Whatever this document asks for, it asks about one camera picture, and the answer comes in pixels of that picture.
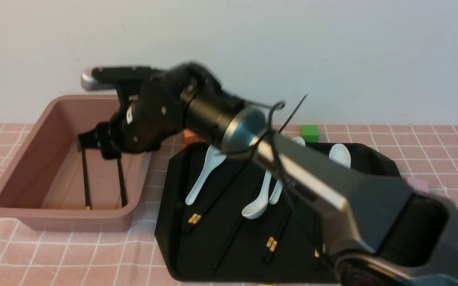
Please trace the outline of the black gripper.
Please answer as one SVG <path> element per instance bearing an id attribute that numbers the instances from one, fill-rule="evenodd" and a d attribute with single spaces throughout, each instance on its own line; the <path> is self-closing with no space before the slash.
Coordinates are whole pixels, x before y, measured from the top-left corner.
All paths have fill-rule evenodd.
<path id="1" fill-rule="evenodd" d="M 184 129 L 221 144 L 223 89 L 202 65 L 180 64 L 116 92 L 120 108 L 104 122 L 104 144 L 99 131 L 80 133 L 78 151 L 97 149 L 105 160 L 118 160 L 123 153 L 156 151 Z"/>

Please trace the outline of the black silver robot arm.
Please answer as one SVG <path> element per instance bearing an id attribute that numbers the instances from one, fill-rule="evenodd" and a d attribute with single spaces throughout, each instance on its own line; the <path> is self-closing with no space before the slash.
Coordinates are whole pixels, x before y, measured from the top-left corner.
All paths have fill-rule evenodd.
<path id="1" fill-rule="evenodd" d="M 458 207 L 397 177 L 351 170 L 272 127 L 284 107 L 226 92 L 204 66 L 85 69 L 85 91 L 114 89 L 120 107 L 88 132 L 105 159 L 158 150 L 184 129 L 231 157 L 250 158 L 323 219 L 322 259 L 343 286 L 458 286 Z M 262 108 L 267 107 L 267 116 Z"/>

